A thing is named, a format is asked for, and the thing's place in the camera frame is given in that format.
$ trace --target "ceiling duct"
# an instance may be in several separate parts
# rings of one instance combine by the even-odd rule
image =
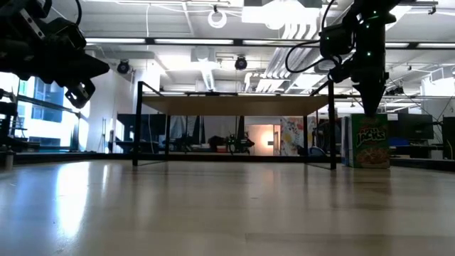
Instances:
[[[191,63],[198,65],[207,90],[215,90],[215,79],[212,72],[217,65],[215,49],[207,46],[197,46],[191,49]]]

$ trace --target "ceiling light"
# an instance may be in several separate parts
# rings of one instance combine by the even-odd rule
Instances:
[[[295,46],[303,41],[295,40],[244,40],[245,46]],[[302,46],[302,48],[318,48],[319,43],[314,41],[314,44]]]
[[[407,48],[409,43],[385,43],[386,48]]]
[[[145,43],[144,38],[86,38],[87,43]]]
[[[230,6],[229,1],[179,1],[179,0],[83,0],[87,2],[105,2],[105,3],[117,3],[117,4],[182,4],[188,5],[213,5],[218,6]]]
[[[282,96],[285,96],[285,97],[308,97],[308,95],[306,95],[306,94],[296,94],[296,95],[283,94]]]
[[[419,43],[418,48],[455,48],[455,43]]]
[[[155,44],[176,44],[176,45],[233,45],[231,39],[174,39],[160,38],[155,39]]]
[[[216,13],[221,14],[221,19],[219,21],[213,20],[213,15]],[[216,13],[214,11],[211,11],[210,14],[208,14],[207,22],[210,26],[212,26],[212,28],[222,28],[228,22],[228,17],[224,11],[218,11]]]
[[[273,93],[239,93],[239,96],[276,96]]]

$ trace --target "desk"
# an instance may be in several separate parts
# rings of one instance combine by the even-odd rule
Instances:
[[[434,145],[409,145],[409,146],[391,146],[393,155],[409,155],[413,159],[429,159],[431,150],[443,150],[443,146]]]

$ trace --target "white wall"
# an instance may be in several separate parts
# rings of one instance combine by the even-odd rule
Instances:
[[[147,72],[145,70],[136,70],[134,71],[134,77],[133,77],[133,90],[134,90],[134,95],[133,95],[133,104],[132,104],[132,113],[136,113],[136,102],[137,102],[137,83],[139,81],[144,81],[147,83],[147,85],[150,85],[152,88],[155,90],[159,91],[160,87],[160,75],[159,72],[156,71],[154,73],[152,72]],[[143,88],[144,92],[150,92],[151,90],[149,88]],[[142,105],[142,114],[157,114],[158,112],[154,109],[152,109],[149,106]]]
[[[92,79],[96,91],[92,99],[82,109],[79,127],[79,145],[81,150],[104,152],[100,147],[102,138],[102,119],[107,120],[106,140],[109,140],[109,130],[115,123],[117,113],[132,114],[135,93],[131,75],[122,77],[110,70],[104,75]]]

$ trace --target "black metal frame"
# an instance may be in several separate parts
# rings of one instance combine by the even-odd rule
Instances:
[[[325,86],[328,86],[328,115],[329,115],[329,127],[330,127],[330,158],[324,157],[311,157],[308,156],[308,117],[304,118],[304,148],[306,155],[304,156],[217,156],[217,155],[180,155],[180,154],[169,154],[169,136],[171,131],[171,115],[167,115],[166,118],[166,141],[164,148],[164,155],[160,154],[142,154],[139,152],[139,140],[141,138],[141,114],[142,114],[142,96],[143,86],[148,87],[157,95],[164,97],[159,91],[155,90],[151,86],[147,85],[143,81],[137,83],[137,101],[136,101],[136,116],[134,126],[134,143],[133,143],[133,154],[132,163],[133,166],[138,166],[139,160],[157,160],[157,161],[253,161],[253,162],[299,162],[299,163],[330,163],[330,169],[336,169],[337,162],[341,160],[336,157],[336,142],[335,142],[335,95],[333,93],[333,81],[325,82],[316,91],[321,91]]]

